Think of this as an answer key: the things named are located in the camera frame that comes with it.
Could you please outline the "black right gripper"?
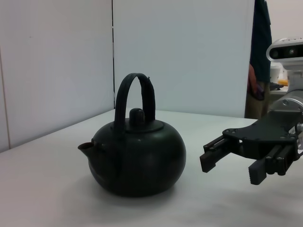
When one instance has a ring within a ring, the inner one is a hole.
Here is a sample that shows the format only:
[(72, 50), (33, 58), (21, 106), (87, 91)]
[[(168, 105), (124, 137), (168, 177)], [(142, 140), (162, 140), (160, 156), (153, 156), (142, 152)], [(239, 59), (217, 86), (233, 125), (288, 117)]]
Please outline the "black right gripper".
[(248, 168), (252, 185), (261, 184), (267, 175), (283, 176), (299, 159), (298, 135), (290, 130), (302, 122), (303, 114), (299, 111), (270, 111), (250, 126), (226, 129), (223, 136), (203, 146), (202, 172), (209, 172), (219, 160), (234, 153), (257, 160)]

